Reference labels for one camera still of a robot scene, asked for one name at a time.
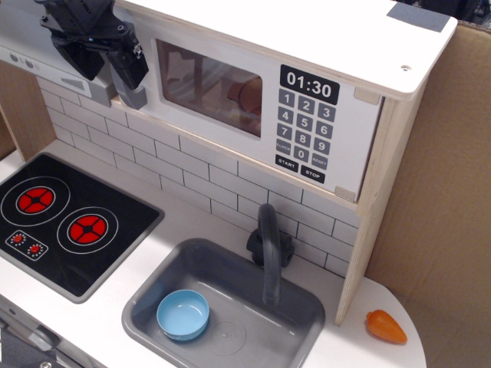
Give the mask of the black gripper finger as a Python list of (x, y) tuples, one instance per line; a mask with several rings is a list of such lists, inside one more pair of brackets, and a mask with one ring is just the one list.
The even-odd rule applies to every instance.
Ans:
[(140, 42), (136, 38), (125, 38), (107, 53), (111, 66), (120, 79), (131, 89), (136, 90), (149, 69)]
[(77, 42), (53, 40), (58, 53), (84, 78), (92, 81), (104, 66), (104, 59)]

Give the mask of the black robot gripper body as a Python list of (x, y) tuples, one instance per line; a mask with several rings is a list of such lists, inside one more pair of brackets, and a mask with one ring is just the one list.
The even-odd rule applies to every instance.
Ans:
[(37, 1), (46, 14), (40, 25), (51, 32), (56, 48), (78, 47), (89, 51), (132, 51), (130, 26), (113, 13), (113, 1)]

